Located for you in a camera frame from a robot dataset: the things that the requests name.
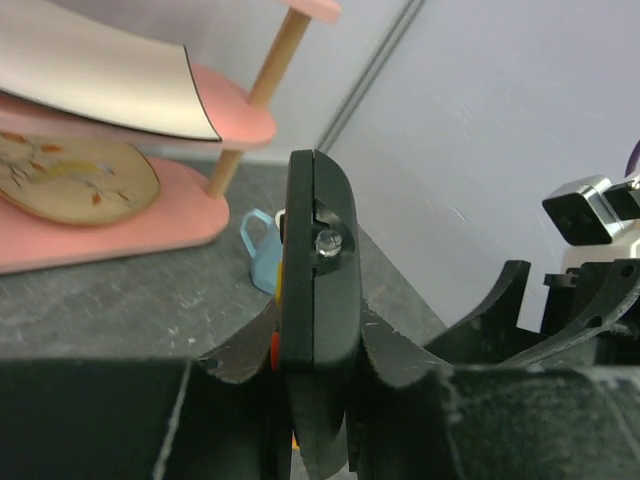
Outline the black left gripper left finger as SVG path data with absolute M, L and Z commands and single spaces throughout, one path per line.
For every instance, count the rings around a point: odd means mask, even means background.
M 269 303 L 198 359 L 3 360 L 2 477 L 288 478 L 277 317 Z

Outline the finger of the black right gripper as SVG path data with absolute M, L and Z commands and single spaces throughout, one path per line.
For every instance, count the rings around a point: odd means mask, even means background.
M 481 303 L 424 345 L 450 364 L 499 364 L 531 347 L 531 332 L 517 326 L 530 264 L 508 261 Z

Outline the black remote control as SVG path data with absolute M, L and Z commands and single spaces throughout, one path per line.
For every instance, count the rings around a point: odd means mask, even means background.
M 291 153 L 281 236 L 275 361 L 307 474 L 327 479 L 347 461 L 345 413 L 360 346 L 362 284 L 353 192 L 326 154 Z

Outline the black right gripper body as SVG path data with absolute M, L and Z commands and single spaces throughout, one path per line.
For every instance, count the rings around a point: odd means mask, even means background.
M 602 285 L 576 317 L 559 333 L 504 361 L 501 366 L 524 367 L 545 360 L 609 332 L 639 300 L 639 260 L 610 263 Z

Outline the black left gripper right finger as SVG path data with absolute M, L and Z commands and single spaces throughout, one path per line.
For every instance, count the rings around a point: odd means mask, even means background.
M 360 311 L 360 381 L 347 411 L 361 479 L 635 479 L 639 370 L 432 363 Z

